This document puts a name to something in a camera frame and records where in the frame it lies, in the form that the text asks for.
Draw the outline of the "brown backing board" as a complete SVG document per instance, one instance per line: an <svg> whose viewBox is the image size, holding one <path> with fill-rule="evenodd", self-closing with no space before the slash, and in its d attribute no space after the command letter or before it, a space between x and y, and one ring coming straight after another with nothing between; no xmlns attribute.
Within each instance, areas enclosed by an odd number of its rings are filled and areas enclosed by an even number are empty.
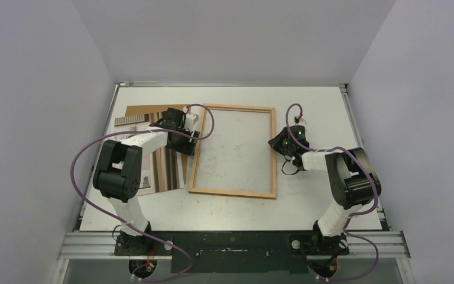
<svg viewBox="0 0 454 284"><path fill-rule="evenodd" d="M187 104L171 104L171 105L130 105L126 108L126 117L140 114L154 114L164 112L168 108L183 110Z"/></svg>

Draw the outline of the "photo print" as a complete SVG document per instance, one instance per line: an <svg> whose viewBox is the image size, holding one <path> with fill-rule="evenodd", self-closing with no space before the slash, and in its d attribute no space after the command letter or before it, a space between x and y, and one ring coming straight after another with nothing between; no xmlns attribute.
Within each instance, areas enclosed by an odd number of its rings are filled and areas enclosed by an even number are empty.
<svg viewBox="0 0 454 284"><path fill-rule="evenodd" d="M164 117L164 112L137 114L114 119L115 131L143 130ZM142 158L141 181L137 195L150 195L183 189L187 173L187 156L162 147Z"/></svg>

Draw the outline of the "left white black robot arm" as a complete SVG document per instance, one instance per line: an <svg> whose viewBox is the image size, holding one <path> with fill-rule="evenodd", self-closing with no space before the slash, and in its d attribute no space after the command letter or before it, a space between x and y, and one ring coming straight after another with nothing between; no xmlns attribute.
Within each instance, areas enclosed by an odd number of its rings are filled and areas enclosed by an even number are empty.
<svg viewBox="0 0 454 284"><path fill-rule="evenodd" d="M188 106L182 110L168 108L162 118L142 133L121 141L106 140L102 144L93 186L108 199L122 219L118 241L137 254L147 254L153 246L153 239L148 235L151 224L142 213L137 198L142 161L163 147L193 156L200 135L194 128L198 119Z"/></svg>

